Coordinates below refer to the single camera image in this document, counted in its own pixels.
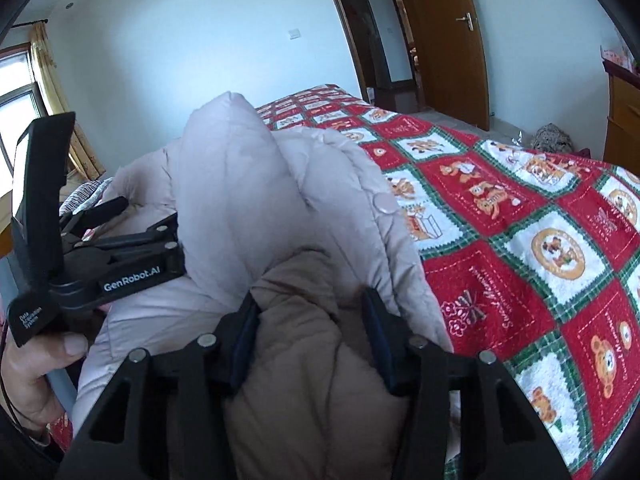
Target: door handle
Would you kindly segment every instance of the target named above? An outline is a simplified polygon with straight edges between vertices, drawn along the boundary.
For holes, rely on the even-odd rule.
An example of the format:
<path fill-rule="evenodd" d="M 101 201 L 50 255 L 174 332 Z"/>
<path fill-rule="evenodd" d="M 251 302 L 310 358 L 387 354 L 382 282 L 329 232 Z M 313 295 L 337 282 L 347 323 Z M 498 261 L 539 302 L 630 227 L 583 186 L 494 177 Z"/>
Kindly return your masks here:
<path fill-rule="evenodd" d="M 457 21 L 457 22 L 466 22 L 466 24 L 467 24 L 467 25 L 468 25 L 468 27 L 469 27 L 469 30 L 470 30 L 471 32 L 473 32 L 473 31 L 474 31 L 474 20 L 473 20 L 473 18 L 471 17 L 471 12 L 468 12 L 468 13 L 466 14 L 466 16 L 463 16 L 462 18 L 456 18 L 456 21 Z"/>

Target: screw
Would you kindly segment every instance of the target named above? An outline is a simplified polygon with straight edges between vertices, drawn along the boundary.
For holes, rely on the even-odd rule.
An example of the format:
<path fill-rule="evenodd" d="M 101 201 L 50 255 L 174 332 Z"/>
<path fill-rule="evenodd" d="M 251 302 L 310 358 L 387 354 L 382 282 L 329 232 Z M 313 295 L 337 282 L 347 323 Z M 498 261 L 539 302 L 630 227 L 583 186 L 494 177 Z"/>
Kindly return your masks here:
<path fill-rule="evenodd" d="M 480 360 L 486 364 L 486 365 L 492 365 L 497 361 L 497 357 L 495 356 L 495 354 L 491 351 L 491 350 L 482 350 L 479 354 L 478 357 L 480 358 Z"/>
<path fill-rule="evenodd" d="M 424 348 L 429 343 L 429 340 L 421 335 L 414 334 L 409 338 L 409 345 L 414 348 Z"/>
<path fill-rule="evenodd" d="M 129 352 L 129 361 L 132 363 L 139 363 L 146 359 L 146 350 L 144 348 L 136 348 Z"/>
<path fill-rule="evenodd" d="M 203 348 L 209 348 L 210 346 L 215 345 L 217 340 L 218 338 L 213 334 L 202 334 L 198 338 L 198 344 Z"/>

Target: human hand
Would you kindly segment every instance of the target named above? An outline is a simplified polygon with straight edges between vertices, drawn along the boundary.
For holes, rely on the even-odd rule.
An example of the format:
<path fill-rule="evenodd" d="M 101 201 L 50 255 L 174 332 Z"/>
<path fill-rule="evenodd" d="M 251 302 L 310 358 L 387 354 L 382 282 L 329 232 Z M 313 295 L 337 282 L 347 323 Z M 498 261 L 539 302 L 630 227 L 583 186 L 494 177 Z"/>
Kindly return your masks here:
<path fill-rule="evenodd" d="M 9 332 L 0 374 L 18 421 L 33 438 L 65 413 L 45 375 L 84 357 L 88 346 L 83 335 L 65 333 L 36 336 L 18 348 Z M 0 392 L 0 406 L 8 413 L 7 403 Z"/>

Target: curtain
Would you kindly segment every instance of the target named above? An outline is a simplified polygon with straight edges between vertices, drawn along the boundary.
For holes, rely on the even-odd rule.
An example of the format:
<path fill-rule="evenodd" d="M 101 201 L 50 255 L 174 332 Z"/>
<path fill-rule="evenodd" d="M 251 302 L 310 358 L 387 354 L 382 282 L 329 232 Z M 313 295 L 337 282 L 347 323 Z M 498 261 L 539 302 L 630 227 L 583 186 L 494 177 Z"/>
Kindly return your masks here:
<path fill-rule="evenodd" d="M 70 111 L 64 92 L 58 79 L 56 64 L 51 57 L 51 50 L 44 23 L 33 25 L 29 34 L 31 41 L 31 63 L 33 73 L 40 88 L 42 99 L 50 115 Z M 104 166 L 95 156 L 89 141 L 76 122 L 71 136 L 69 156 L 76 170 L 89 180 L 96 180 L 104 173 Z"/>

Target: striped pillow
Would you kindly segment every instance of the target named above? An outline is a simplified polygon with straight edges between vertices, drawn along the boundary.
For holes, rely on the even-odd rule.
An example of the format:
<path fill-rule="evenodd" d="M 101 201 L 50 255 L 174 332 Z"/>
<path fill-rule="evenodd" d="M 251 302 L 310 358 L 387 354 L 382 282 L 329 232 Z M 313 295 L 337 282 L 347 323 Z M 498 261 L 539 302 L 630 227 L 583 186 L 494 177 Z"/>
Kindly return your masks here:
<path fill-rule="evenodd" d="M 105 181 L 91 180 L 89 182 L 85 182 L 71 193 L 62 203 L 60 210 L 58 211 L 59 215 L 62 216 L 70 211 L 75 212 L 79 207 L 87 203 L 89 203 L 88 207 L 91 207 L 100 200 L 104 190 L 110 183 L 110 178 Z"/>

